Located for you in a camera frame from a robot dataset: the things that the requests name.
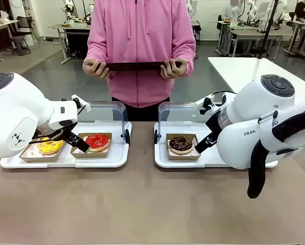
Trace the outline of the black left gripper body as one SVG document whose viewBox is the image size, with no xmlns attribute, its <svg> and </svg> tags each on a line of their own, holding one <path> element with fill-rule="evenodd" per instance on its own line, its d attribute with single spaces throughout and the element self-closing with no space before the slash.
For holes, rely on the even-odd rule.
<svg viewBox="0 0 305 245">
<path fill-rule="evenodd" d="M 63 140 L 65 137 L 69 136 L 71 130 L 77 125 L 77 123 L 72 123 L 67 126 L 63 126 L 60 129 L 51 129 L 48 124 L 42 124 L 36 129 L 36 139 L 48 137 L 51 140 Z"/>
</svg>

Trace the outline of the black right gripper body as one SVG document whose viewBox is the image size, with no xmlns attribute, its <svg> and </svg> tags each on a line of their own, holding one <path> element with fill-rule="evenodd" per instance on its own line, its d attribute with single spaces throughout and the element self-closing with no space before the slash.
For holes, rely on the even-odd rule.
<svg viewBox="0 0 305 245">
<path fill-rule="evenodd" d="M 218 122 L 218 115 L 220 113 L 220 109 L 215 111 L 211 117 L 206 121 L 207 127 L 210 129 L 210 134 L 208 135 L 208 138 L 218 138 L 218 135 L 222 131 L 222 128 L 219 125 Z"/>
</svg>

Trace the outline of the person's left hand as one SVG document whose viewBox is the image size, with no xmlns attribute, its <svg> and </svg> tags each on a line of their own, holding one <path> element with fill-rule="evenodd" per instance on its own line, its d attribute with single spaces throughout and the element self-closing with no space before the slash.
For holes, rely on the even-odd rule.
<svg viewBox="0 0 305 245">
<path fill-rule="evenodd" d="M 161 77 L 164 80 L 176 79 L 185 75 L 187 60 L 182 58 L 165 60 L 161 65 Z"/>
</svg>

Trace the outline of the person's right hand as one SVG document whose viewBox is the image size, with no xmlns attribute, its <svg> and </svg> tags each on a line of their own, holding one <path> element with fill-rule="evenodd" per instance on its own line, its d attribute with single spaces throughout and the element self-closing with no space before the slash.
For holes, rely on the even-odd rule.
<svg viewBox="0 0 305 245">
<path fill-rule="evenodd" d="M 99 63 L 95 59 L 85 59 L 83 62 L 83 70 L 87 75 L 99 79 L 107 79 L 110 76 L 110 71 L 106 67 L 106 63 Z"/>
</svg>

